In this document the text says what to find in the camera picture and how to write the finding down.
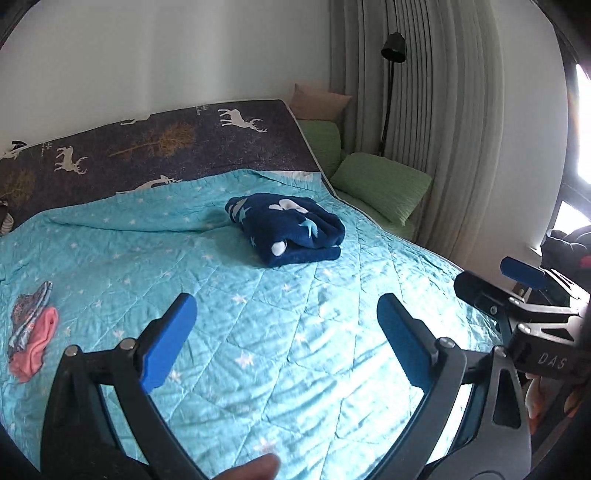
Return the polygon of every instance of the tree print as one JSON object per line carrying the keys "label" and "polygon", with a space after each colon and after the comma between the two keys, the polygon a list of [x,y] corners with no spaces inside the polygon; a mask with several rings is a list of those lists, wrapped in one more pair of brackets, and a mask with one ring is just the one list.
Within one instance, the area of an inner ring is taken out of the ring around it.
{"label": "tree print", "polygon": [[110,154],[110,157],[121,155],[129,160],[135,150],[145,148],[148,157],[171,157],[181,149],[190,147],[195,142],[193,127],[184,123],[176,123],[168,127],[159,137],[154,131],[148,132],[142,141],[133,147],[125,148]]}
{"label": "tree print", "polygon": [[20,207],[26,202],[35,188],[35,175],[30,170],[10,172],[6,182],[0,187],[0,198],[6,199],[9,205]]}

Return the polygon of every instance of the bed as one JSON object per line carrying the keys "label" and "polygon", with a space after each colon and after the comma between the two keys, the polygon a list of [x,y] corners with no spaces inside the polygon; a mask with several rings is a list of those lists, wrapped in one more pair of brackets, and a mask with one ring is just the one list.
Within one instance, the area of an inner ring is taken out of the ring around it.
{"label": "bed", "polygon": [[[19,227],[0,238],[0,349],[19,294],[51,281],[60,315],[30,382],[19,384],[0,356],[0,421],[37,466],[64,348],[113,348],[182,291],[196,297],[198,320],[152,398],[209,476],[273,451],[279,478],[354,480],[382,458],[422,392],[378,326],[381,294],[463,348],[499,343],[493,321],[455,297],[454,265],[335,198],[281,101],[107,125],[0,160],[7,178],[0,192],[18,187]],[[257,192],[310,197],[338,215],[340,258],[264,268],[224,211],[229,198]],[[466,393],[434,456],[449,447]],[[106,396],[126,451],[142,459],[114,392]]]}

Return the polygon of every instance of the white wall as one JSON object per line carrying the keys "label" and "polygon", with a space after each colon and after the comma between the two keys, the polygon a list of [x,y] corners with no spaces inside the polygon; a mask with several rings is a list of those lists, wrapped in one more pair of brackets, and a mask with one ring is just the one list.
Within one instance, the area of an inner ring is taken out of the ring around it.
{"label": "white wall", "polygon": [[328,88],[329,0],[44,0],[0,50],[0,152],[214,100]]}
{"label": "white wall", "polygon": [[510,287],[499,270],[507,255],[539,265],[566,152],[567,95],[558,42],[530,0],[491,0],[505,76],[501,156],[476,247],[463,267]]}

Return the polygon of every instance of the gray curtain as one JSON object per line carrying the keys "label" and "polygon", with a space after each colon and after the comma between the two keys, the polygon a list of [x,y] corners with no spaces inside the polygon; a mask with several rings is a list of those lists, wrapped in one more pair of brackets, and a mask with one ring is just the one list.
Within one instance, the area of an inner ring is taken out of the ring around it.
{"label": "gray curtain", "polygon": [[395,65],[385,156],[433,178],[412,219],[420,245],[464,263],[488,204],[501,146],[501,46],[489,0],[332,0],[331,87],[354,100],[343,147],[375,153],[386,112],[388,33]]}

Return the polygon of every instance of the human hand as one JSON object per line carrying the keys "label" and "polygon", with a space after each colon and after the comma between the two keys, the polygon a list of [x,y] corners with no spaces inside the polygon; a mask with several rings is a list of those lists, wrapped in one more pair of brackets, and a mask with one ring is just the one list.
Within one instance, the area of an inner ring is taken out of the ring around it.
{"label": "human hand", "polygon": [[244,465],[230,468],[213,480],[274,480],[280,466],[279,457],[268,453]]}

